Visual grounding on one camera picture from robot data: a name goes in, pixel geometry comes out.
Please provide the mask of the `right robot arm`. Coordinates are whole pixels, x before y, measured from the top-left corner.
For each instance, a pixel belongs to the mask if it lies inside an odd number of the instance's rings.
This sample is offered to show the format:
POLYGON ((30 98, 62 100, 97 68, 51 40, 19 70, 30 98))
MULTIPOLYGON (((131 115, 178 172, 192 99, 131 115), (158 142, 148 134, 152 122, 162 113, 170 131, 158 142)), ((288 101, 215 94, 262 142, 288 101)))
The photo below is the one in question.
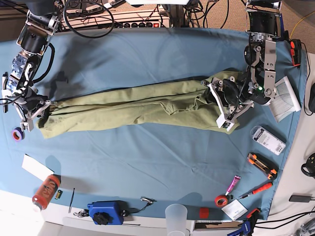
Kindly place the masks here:
POLYGON ((8 111, 12 104, 19 117, 23 130, 32 130, 33 120, 42 117, 51 101, 47 96, 39 95, 34 84, 43 80, 52 67, 55 49, 51 39, 57 32, 62 17, 62 0, 26 0, 28 11, 25 25, 17 39, 20 52, 13 59, 11 72, 2 76, 0 104, 8 111), (46 50, 51 49, 50 63, 46 71, 36 77, 46 50))

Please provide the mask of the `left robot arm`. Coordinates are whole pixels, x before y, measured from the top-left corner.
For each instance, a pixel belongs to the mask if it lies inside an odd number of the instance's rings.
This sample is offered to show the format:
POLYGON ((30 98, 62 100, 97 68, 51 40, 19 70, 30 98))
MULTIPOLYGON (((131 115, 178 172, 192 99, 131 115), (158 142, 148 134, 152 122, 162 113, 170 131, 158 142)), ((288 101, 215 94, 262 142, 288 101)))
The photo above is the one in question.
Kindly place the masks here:
POLYGON ((276 41, 281 37, 281 2, 248 0, 245 4, 249 43, 244 49, 248 65, 245 72, 213 77, 202 84, 209 88, 210 98, 220 111, 219 128, 230 129, 236 118, 255 104, 268 106, 276 97, 276 41))

